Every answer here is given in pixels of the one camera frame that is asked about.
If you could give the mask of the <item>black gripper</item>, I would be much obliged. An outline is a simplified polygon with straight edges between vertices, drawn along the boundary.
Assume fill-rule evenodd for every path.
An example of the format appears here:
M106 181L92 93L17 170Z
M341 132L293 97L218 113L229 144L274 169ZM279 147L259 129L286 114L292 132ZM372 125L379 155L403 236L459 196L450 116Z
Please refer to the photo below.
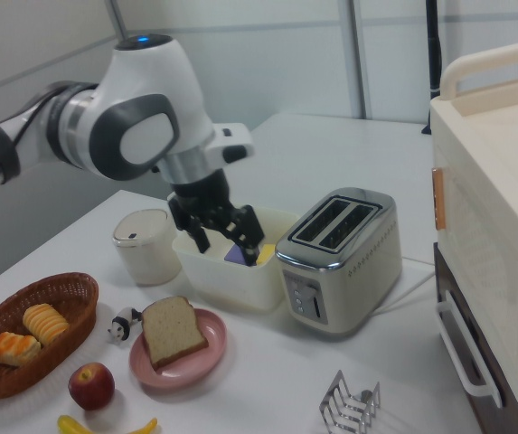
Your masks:
M264 239L257 214L250 205L235 208L222 169L191 184L173 184L168 205L176 227L186 231L198 251L205 253L210 242L205 229L218 231L239 248L247 266L256 264Z

